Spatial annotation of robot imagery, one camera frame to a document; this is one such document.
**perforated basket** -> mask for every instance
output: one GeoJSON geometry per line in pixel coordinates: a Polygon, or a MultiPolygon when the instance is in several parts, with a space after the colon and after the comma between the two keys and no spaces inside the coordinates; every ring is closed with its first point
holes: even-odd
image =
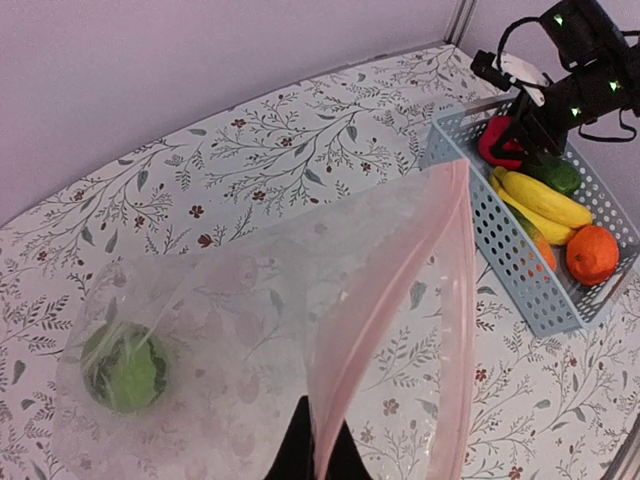
{"type": "Polygon", "coordinates": [[[537,336],[597,327],[631,278],[640,254],[638,232],[598,175],[569,145],[564,159],[578,169],[583,179],[574,200],[591,211],[596,225],[615,236],[620,246],[620,264],[608,282],[591,288],[580,285],[568,273],[564,249],[555,249],[557,273],[547,267],[489,186],[492,167],[477,153],[478,139],[489,118],[506,114],[513,100],[512,96],[495,97],[434,115],[421,165],[449,162],[461,156],[469,158],[476,243],[537,336]]]}

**white wall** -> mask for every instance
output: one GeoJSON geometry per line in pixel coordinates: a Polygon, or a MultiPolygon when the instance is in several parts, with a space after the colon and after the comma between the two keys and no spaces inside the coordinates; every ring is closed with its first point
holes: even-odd
{"type": "Polygon", "coordinates": [[[186,124],[443,38],[440,0],[1,0],[0,225],[186,124]]]}
{"type": "MultiPolygon", "coordinates": [[[[504,29],[525,16],[539,16],[557,1],[553,0],[479,0],[462,49],[475,55],[478,49],[496,51],[504,29]]],[[[600,4],[622,30],[640,30],[638,0],[600,0],[600,4]]],[[[512,35],[507,50],[547,71],[555,79],[562,78],[557,50],[538,25],[525,25],[512,35]]],[[[631,113],[625,115],[640,131],[640,122],[631,113]]],[[[607,135],[618,133],[617,115],[609,115],[588,131],[607,135]]],[[[631,144],[602,145],[573,135],[571,141],[612,189],[632,221],[640,228],[640,138],[631,144]]]]}

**floral tablecloth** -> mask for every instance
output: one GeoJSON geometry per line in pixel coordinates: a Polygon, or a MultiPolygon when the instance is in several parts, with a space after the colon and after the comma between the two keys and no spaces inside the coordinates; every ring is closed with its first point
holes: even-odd
{"type": "MultiPolygon", "coordinates": [[[[207,251],[410,174],[434,111],[493,94],[468,67],[444,46],[303,81],[140,147],[2,228],[0,479],[75,478],[51,453],[56,359],[103,265],[207,251]]],[[[598,330],[537,339],[479,254],[477,269],[463,477],[600,478],[639,411],[640,281],[598,330]]],[[[412,307],[437,315],[420,298],[412,307]]],[[[424,439],[406,412],[419,397],[420,359],[437,341],[409,327],[387,341],[374,361],[392,394],[376,397],[371,415],[406,425],[365,422],[354,436],[367,461],[385,456],[395,478],[417,478],[407,465],[421,461],[424,439]],[[397,354],[414,346],[422,356],[397,354]]],[[[185,478],[215,474],[196,468],[185,478]]]]}

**clear plastic bag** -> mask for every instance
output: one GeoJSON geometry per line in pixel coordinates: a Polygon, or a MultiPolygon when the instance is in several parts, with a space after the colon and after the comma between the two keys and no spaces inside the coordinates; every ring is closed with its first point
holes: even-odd
{"type": "Polygon", "coordinates": [[[107,266],[59,363],[55,453],[82,480],[261,480],[308,395],[324,478],[398,311],[429,297],[435,314],[414,324],[437,323],[439,355],[411,354],[429,415],[419,434],[407,426],[420,468],[368,462],[364,436],[358,451],[372,478],[459,478],[475,305],[468,168],[431,167],[212,254],[107,266]]]}

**yellow banana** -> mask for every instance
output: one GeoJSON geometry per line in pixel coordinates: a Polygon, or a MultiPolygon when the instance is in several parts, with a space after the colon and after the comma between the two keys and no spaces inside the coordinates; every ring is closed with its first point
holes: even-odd
{"type": "Polygon", "coordinates": [[[560,225],[559,223],[549,220],[542,215],[538,215],[536,212],[528,209],[521,203],[514,200],[513,197],[511,197],[507,193],[507,191],[502,188],[502,185],[500,185],[500,182],[494,175],[491,175],[491,177],[489,177],[489,184],[496,191],[496,193],[504,203],[511,205],[513,208],[518,210],[527,220],[533,223],[536,228],[540,230],[542,236],[551,245],[566,245],[569,240],[571,240],[571,238],[573,238],[573,236],[576,234],[576,232],[571,228],[565,225],[560,225]]]}
{"type": "Polygon", "coordinates": [[[497,167],[494,175],[515,201],[549,220],[570,228],[593,222],[591,212],[585,207],[534,178],[503,167],[497,167]]]}

